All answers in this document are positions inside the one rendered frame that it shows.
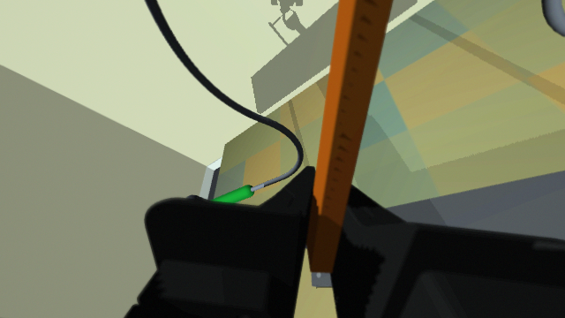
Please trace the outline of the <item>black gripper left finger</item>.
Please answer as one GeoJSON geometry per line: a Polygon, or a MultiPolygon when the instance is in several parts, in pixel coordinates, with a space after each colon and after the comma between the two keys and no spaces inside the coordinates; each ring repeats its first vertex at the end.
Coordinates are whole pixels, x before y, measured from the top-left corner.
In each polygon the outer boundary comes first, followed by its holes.
{"type": "Polygon", "coordinates": [[[180,197],[157,201],[144,219],[156,268],[181,261],[269,272],[276,279],[275,318],[294,318],[315,173],[306,166],[259,206],[180,197]]]}

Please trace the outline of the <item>orange bar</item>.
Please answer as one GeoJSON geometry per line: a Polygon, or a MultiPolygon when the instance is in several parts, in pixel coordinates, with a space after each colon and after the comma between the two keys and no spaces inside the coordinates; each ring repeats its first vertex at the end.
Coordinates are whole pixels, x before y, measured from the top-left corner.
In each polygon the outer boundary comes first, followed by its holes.
{"type": "Polygon", "coordinates": [[[339,0],[306,247],[331,274],[393,0],[339,0]]]}

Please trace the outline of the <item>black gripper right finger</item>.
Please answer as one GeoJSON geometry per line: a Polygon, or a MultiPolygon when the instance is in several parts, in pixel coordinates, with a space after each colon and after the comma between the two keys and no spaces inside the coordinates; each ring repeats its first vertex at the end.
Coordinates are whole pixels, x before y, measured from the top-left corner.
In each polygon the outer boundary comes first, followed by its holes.
{"type": "Polygon", "coordinates": [[[432,270],[565,289],[565,240],[406,222],[351,185],[330,274],[336,318],[400,318],[432,270]]]}

